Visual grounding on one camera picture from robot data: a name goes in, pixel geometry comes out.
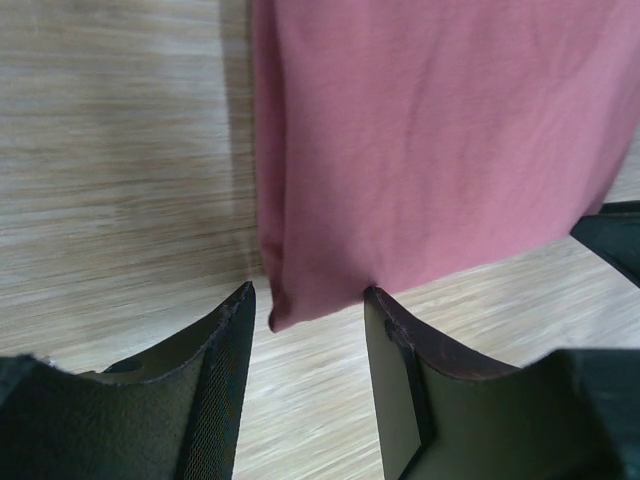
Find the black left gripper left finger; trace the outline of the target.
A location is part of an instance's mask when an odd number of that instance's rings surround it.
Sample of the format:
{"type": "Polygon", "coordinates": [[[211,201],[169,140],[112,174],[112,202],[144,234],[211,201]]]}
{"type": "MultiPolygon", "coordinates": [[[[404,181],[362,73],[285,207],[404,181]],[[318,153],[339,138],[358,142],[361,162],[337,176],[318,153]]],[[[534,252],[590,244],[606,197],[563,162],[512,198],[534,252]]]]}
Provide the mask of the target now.
{"type": "Polygon", "coordinates": [[[255,326],[242,284],[214,311],[101,372],[1,361],[5,479],[228,479],[255,326]]]}

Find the salmon red tank top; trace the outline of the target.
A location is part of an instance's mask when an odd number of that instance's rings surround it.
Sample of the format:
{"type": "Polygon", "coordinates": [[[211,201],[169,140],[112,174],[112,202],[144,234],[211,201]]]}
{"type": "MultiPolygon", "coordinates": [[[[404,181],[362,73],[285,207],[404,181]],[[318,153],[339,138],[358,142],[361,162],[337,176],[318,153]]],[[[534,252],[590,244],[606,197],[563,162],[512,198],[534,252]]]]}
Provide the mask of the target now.
{"type": "Polygon", "coordinates": [[[257,1],[257,220],[281,331],[565,237],[639,122],[635,1],[257,1]]]}

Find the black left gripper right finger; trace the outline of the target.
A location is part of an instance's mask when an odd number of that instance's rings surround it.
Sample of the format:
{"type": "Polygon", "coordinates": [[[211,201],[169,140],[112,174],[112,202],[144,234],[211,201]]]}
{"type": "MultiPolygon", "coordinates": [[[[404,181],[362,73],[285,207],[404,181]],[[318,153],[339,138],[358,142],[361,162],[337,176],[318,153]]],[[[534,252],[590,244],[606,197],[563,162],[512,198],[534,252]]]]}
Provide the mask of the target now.
{"type": "Polygon", "coordinates": [[[558,349],[515,367],[364,295],[388,479],[635,479],[639,354],[558,349]]]}

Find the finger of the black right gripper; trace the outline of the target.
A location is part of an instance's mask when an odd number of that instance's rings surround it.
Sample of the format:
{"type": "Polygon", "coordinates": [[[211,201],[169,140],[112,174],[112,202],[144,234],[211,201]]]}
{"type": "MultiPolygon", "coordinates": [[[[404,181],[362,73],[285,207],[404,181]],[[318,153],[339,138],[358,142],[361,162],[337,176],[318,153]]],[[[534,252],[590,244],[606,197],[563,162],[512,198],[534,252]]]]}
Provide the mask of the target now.
{"type": "Polygon", "coordinates": [[[604,204],[582,217],[570,235],[619,271],[636,287],[640,281],[639,201],[604,204]]]}

